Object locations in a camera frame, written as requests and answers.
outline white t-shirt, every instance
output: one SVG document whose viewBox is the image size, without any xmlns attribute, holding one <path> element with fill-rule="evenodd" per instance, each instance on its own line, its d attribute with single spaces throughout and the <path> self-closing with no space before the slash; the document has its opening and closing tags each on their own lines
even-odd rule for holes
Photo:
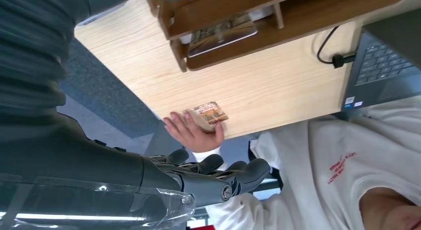
<svg viewBox="0 0 421 230">
<path fill-rule="evenodd" d="M 243 194 L 208 206 L 216 229 L 363 230 L 359 200 L 375 187 L 421 206 L 421 99 L 362 112 L 263 132 L 252 151 L 280 170 L 284 188 L 265 201 Z"/>
</svg>

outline snack package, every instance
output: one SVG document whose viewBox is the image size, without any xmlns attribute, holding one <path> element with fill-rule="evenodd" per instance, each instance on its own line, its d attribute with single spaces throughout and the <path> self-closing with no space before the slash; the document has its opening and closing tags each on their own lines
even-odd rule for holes
<svg viewBox="0 0 421 230">
<path fill-rule="evenodd" d="M 203 130 L 212 132 L 214 124 L 228 120 L 228 116 L 222 111 L 216 102 L 208 102 L 197 106 L 189 111 L 195 123 Z"/>
</svg>

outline laptop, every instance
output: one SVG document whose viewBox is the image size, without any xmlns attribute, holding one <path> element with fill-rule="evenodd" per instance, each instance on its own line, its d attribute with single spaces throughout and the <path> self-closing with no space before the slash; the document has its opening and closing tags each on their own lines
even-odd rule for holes
<svg viewBox="0 0 421 230">
<path fill-rule="evenodd" d="M 421 9 L 363 26 L 342 111 L 421 95 Z"/>
</svg>

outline wooden desk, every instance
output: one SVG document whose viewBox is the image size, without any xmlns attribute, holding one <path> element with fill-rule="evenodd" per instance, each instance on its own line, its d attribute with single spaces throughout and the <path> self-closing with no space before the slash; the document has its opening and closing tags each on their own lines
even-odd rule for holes
<svg viewBox="0 0 421 230">
<path fill-rule="evenodd" d="M 341 26 L 324 58 L 355 50 L 367 20 L 414 9 L 417 3 L 407 0 Z M 315 53 L 328 32 L 187 73 L 180 72 L 146 0 L 130 0 L 119 11 L 77 28 L 75 35 L 160 117 L 216 101 L 229 116 L 226 137 L 233 138 L 340 110 L 351 66 L 335 70 L 317 61 Z"/>
</svg>

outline black cable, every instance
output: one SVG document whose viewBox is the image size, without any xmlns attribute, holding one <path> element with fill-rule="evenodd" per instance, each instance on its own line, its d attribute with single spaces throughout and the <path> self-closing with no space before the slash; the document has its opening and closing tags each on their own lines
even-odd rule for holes
<svg viewBox="0 0 421 230">
<path fill-rule="evenodd" d="M 333 55 L 332 57 L 332 61 L 324 61 L 322 60 L 322 58 L 320 57 L 320 54 L 323 51 L 323 48 L 325 47 L 326 43 L 328 43 L 329 39 L 332 37 L 332 35 L 335 33 L 335 31 L 339 28 L 339 26 L 336 26 L 335 28 L 332 29 L 332 31 L 329 33 L 329 35 L 326 37 L 325 41 L 323 41 L 322 45 L 320 46 L 319 51 L 317 52 L 317 59 L 327 65 L 333 65 L 336 69 L 340 68 L 342 66 L 344 66 L 344 64 L 347 63 L 352 63 L 355 61 L 355 55 L 350 55 L 350 56 L 343 56 L 343 55 Z"/>
<path fill-rule="evenodd" d="M 335 28 L 332 29 L 332 31 L 329 33 L 329 35 L 326 37 L 325 41 L 323 41 L 322 45 L 320 46 L 319 51 L 317 52 L 317 59 L 327 65 L 331 65 L 333 64 L 333 62 L 328 62 L 328 61 L 324 61 L 322 60 L 322 58 L 320 57 L 320 54 L 323 51 L 323 48 L 325 47 L 325 45 L 328 43 L 330 37 L 332 37 L 332 35 L 335 33 L 335 31 L 339 28 L 339 26 L 336 26 Z"/>
</svg>

